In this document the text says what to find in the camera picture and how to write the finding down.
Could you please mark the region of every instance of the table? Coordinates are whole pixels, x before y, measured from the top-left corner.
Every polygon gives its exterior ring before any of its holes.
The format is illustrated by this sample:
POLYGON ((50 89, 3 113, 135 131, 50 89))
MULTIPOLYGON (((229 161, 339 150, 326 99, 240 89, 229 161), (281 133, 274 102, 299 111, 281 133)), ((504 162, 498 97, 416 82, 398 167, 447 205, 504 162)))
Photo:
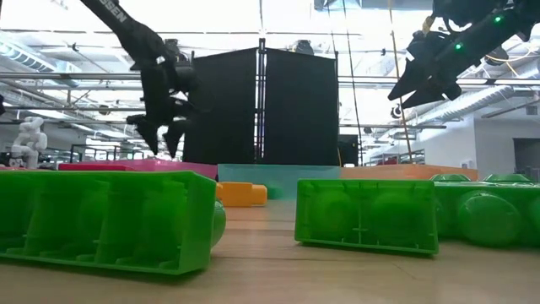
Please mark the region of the table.
POLYGON ((540 252, 443 242, 435 258, 303 247, 294 202, 228 209, 209 269, 178 278, 0 263, 0 303, 538 303, 540 252))

